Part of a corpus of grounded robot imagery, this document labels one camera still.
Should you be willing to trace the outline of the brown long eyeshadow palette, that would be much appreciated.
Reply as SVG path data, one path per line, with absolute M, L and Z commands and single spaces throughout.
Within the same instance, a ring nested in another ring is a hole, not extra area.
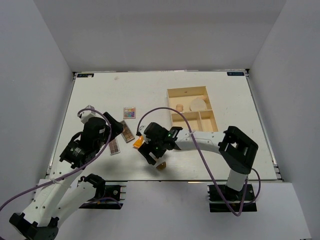
M 122 135 L 124 141 L 126 143 L 133 141 L 135 139 L 135 136 L 132 133 L 132 131 L 130 130 L 130 128 L 128 127 L 127 123 L 124 120 L 122 120 L 120 123 L 123 126 L 123 131 L 122 131 L 121 135 Z

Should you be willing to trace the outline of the orange white foundation bottle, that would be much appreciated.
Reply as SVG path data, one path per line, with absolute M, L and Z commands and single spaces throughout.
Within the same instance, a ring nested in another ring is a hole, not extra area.
M 144 137 L 141 135 L 132 145 L 134 149 L 139 149 L 144 143 Z

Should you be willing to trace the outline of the round white powder puff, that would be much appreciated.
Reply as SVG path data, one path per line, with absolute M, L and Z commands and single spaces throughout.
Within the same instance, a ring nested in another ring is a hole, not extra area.
M 207 110 L 207 105 L 202 98 L 197 97 L 190 102 L 189 108 L 192 112 L 205 111 Z

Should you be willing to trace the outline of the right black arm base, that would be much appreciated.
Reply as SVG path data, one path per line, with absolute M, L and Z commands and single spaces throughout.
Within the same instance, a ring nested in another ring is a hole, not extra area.
M 244 188 L 240 192 L 234 191 L 232 189 L 226 189 L 225 184 L 218 184 L 221 192 L 226 198 L 227 202 L 230 204 L 235 212 L 239 212 L 241 206 L 241 200 L 243 198 Z M 225 202 L 222 200 L 217 189 L 213 184 L 207 186 L 208 201 L 209 201 L 209 211 L 211 213 L 227 213 L 230 212 Z M 244 204 L 242 207 L 242 212 L 257 212 L 257 205 L 255 202 L 255 192 L 252 184 L 248 184 L 244 197 Z

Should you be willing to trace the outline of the beige makeup sponge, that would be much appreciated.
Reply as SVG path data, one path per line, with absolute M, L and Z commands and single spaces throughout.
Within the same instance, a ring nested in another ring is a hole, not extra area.
M 184 106 L 182 104 L 177 104 L 175 108 L 178 112 L 182 113 L 184 111 Z

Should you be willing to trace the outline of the mauve long eyeshadow palette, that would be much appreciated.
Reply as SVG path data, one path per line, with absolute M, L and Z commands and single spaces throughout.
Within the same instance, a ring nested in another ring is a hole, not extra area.
M 119 154 L 121 152 L 116 138 L 109 142 L 108 147 L 111 156 Z

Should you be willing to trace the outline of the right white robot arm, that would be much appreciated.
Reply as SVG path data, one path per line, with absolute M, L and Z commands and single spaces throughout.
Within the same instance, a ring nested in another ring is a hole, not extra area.
M 138 152 L 148 164 L 158 167 L 166 151 L 202 151 L 219 154 L 230 168 L 223 194 L 228 201 L 238 201 L 244 193 L 244 184 L 252 171 L 258 144 L 235 126 L 223 132 L 190 132 L 187 128 L 173 126 L 171 129 L 151 122 L 140 126 L 136 133 L 143 137 Z

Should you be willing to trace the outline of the white egg-shaped sponge case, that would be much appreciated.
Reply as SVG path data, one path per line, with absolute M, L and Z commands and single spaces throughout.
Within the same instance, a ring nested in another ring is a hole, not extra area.
M 167 167 L 167 163 L 164 161 L 164 162 L 158 164 L 155 168 L 156 168 L 158 171 L 162 171 L 162 170 L 164 170 L 166 167 Z

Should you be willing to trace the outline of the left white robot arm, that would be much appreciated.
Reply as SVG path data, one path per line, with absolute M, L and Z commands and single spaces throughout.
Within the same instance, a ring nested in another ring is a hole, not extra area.
M 83 130 L 76 133 L 59 156 L 49 181 L 39 186 L 39 194 L 21 213 L 13 213 L 9 223 L 27 240 L 53 240 L 59 227 L 87 201 L 105 196 L 106 181 L 96 175 L 83 176 L 80 184 L 65 195 L 74 180 L 99 156 L 109 142 L 123 132 L 123 124 L 107 112 L 85 109 L 78 114 Z

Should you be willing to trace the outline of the colourful square eyeshadow palette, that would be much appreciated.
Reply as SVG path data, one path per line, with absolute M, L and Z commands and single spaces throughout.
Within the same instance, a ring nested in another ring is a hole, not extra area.
M 136 118 L 136 108 L 135 107 L 124 107 L 123 108 L 123 119 L 135 119 Z

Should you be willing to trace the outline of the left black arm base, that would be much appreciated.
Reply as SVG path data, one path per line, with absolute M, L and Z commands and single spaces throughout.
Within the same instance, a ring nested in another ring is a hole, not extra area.
M 83 203 L 80 209 L 95 209 L 95 210 L 120 210 L 126 199 L 127 182 L 111 182 L 105 183 L 104 195 L 101 200 L 94 198 Z

